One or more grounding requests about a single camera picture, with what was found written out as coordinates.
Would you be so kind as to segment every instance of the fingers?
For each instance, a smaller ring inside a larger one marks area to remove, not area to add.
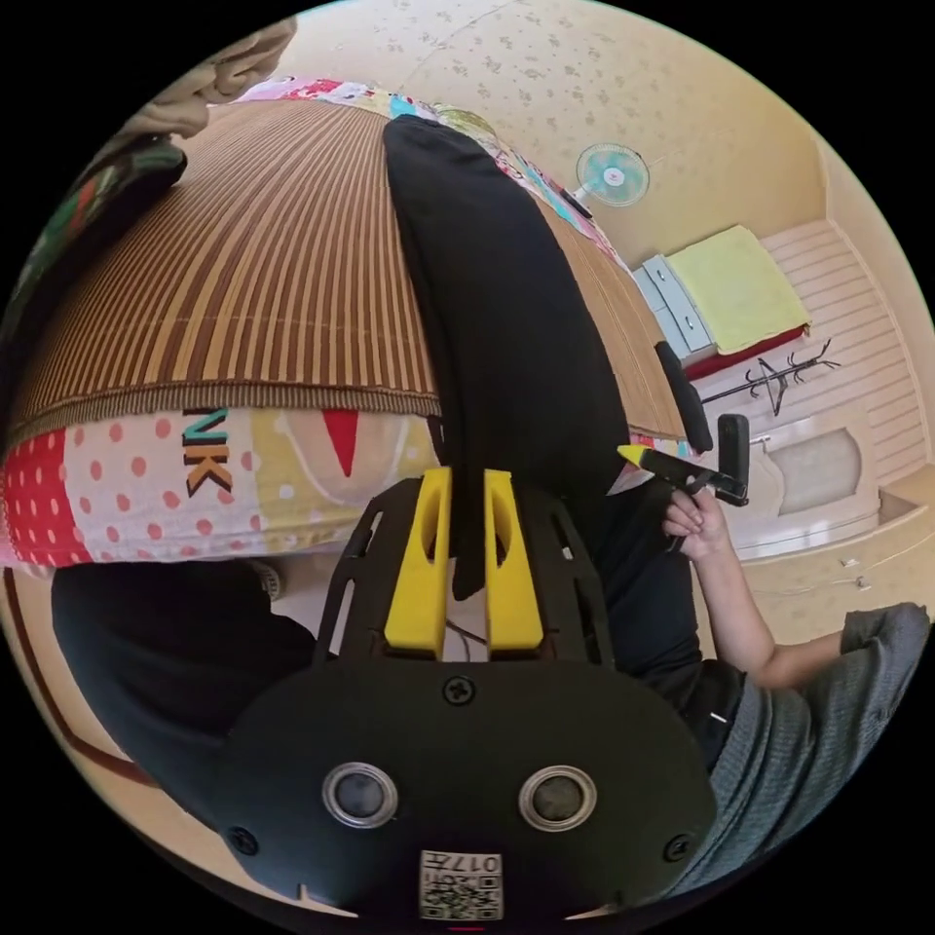
[[[666,536],[672,536],[675,539],[687,539],[689,536],[694,535],[693,530],[689,529],[687,526],[683,526],[681,523],[675,523],[671,519],[666,519],[662,523],[662,532]]]
[[[721,505],[718,503],[718,499],[707,487],[702,487],[694,495],[694,502],[702,513],[711,513],[721,509]]]
[[[669,504],[665,511],[665,522],[663,529],[669,536],[693,536],[702,530],[702,519],[697,509],[691,511],[682,509],[676,504],[673,497],[673,503]],[[672,530],[666,529],[666,524],[672,527]]]
[[[684,490],[674,490],[672,492],[671,507],[675,507],[686,519],[700,529],[704,518],[701,509]]]

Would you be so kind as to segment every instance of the gray fabric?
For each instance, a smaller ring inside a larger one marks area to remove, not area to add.
[[[901,604],[847,616],[841,657],[799,691],[748,679],[711,774],[718,819],[670,890],[713,882],[789,840],[879,740],[916,669],[929,619]]]

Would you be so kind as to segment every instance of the yellow tip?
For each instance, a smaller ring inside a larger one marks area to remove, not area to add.
[[[628,461],[631,465],[636,465],[638,468],[643,461],[643,456],[649,449],[646,445],[620,445],[617,451],[625,461]]]

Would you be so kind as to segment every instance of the bamboo mat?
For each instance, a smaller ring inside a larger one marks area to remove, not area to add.
[[[440,415],[386,178],[386,121],[309,100],[214,108],[181,144],[182,180],[65,297],[8,444],[186,408]],[[628,421],[684,437],[653,350],[662,335],[635,283],[540,208],[604,338]]]

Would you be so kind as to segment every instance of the label sticker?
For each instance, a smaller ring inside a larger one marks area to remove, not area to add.
[[[424,850],[419,880],[422,918],[496,921],[504,917],[504,870],[500,854],[451,854]]]

